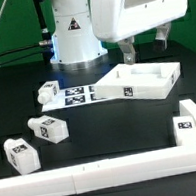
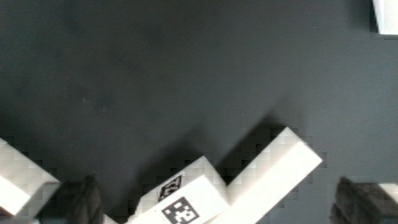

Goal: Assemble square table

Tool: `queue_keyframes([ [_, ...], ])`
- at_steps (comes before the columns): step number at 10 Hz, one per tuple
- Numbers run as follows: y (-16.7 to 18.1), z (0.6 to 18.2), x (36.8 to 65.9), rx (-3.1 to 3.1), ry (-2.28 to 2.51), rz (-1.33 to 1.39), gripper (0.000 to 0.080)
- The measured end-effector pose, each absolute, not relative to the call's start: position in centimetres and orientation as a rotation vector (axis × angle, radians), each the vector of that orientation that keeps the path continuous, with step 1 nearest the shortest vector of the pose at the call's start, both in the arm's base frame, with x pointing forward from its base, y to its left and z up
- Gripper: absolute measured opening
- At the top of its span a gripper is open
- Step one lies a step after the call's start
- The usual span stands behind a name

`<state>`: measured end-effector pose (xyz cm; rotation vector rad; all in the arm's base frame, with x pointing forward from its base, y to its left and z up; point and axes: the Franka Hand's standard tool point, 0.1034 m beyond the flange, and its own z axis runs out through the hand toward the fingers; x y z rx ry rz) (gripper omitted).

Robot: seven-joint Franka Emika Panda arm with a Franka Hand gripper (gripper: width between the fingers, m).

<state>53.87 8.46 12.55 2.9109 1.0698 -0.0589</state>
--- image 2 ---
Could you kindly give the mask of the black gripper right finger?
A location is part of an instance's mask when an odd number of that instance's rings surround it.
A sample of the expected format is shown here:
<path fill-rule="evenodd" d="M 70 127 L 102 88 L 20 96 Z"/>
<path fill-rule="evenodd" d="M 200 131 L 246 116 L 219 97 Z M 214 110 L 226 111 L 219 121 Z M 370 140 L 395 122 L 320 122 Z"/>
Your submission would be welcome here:
<path fill-rule="evenodd" d="M 398 224 L 398 183 L 340 179 L 331 224 Z"/>

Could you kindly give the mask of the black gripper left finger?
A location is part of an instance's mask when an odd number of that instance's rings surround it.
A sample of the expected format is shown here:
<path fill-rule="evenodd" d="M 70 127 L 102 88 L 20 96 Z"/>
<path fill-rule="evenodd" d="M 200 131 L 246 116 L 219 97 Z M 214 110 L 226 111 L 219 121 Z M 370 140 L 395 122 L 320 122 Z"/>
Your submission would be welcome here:
<path fill-rule="evenodd" d="M 93 176 L 63 183 L 40 212 L 41 224 L 104 224 L 104 203 Z"/>

